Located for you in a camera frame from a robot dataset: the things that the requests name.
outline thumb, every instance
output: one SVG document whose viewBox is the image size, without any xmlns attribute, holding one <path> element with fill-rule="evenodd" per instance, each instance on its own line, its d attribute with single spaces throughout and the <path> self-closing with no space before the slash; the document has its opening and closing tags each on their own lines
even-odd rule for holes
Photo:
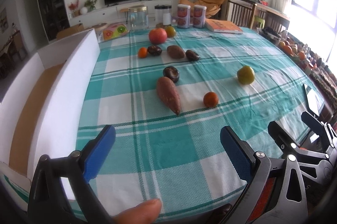
<svg viewBox="0 0 337 224">
<path fill-rule="evenodd" d="M 151 199 L 121 212 L 114 220 L 117 224 L 150 224 L 157 219 L 160 210 L 160 199 Z"/>
</svg>

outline white cabinet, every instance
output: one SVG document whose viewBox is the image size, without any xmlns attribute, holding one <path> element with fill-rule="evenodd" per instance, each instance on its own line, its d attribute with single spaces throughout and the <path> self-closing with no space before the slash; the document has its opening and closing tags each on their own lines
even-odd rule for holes
<svg viewBox="0 0 337 224">
<path fill-rule="evenodd" d="M 102 22 L 114 23 L 125 21 L 125 13 L 120 12 L 121 9 L 129 8 L 137 5 L 145 5 L 148 7 L 149 17 L 154 17 L 154 6 L 161 4 L 172 4 L 171 0 L 151 0 L 138 1 L 117 6 L 107 7 L 91 11 L 90 13 L 74 17 L 69 20 L 70 26 L 83 23 L 84 27 L 93 26 Z"/>
</svg>

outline vase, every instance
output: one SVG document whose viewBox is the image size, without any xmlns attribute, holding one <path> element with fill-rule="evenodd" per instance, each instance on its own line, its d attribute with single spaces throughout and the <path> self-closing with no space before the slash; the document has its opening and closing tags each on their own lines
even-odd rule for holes
<svg viewBox="0 0 337 224">
<path fill-rule="evenodd" d="M 89 7 L 89 12 L 91 12 L 93 10 L 96 10 L 96 7 L 94 5 L 92 5 L 92 6 Z"/>
<path fill-rule="evenodd" d="M 84 7 L 81 8 L 80 12 L 81 12 L 81 15 L 84 15 L 84 14 L 88 13 L 88 8 L 84 6 Z"/>
</svg>

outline phone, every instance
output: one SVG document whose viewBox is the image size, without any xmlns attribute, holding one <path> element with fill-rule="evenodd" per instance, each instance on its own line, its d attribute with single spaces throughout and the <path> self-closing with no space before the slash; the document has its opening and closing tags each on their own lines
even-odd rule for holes
<svg viewBox="0 0 337 224">
<path fill-rule="evenodd" d="M 316 92 L 306 84 L 303 84 L 303 88 L 308 112 L 311 113 L 312 115 L 315 115 L 316 117 L 319 117 L 320 112 L 318 110 Z"/>
</svg>

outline sweet potato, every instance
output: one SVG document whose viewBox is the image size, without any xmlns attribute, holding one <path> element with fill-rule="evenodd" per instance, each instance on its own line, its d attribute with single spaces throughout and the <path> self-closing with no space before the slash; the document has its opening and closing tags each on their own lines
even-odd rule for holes
<svg viewBox="0 0 337 224">
<path fill-rule="evenodd" d="M 180 97 L 172 80 L 165 76 L 159 78 L 157 81 L 157 94 L 160 100 L 176 115 L 180 114 Z"/>
<path fill-rule="evenodd" d="M 167 53 L 171 58 L 180 59 L 185 57 L 185 51 L 178 45 L 171 45 L 167 48 Z"/>
</svg>

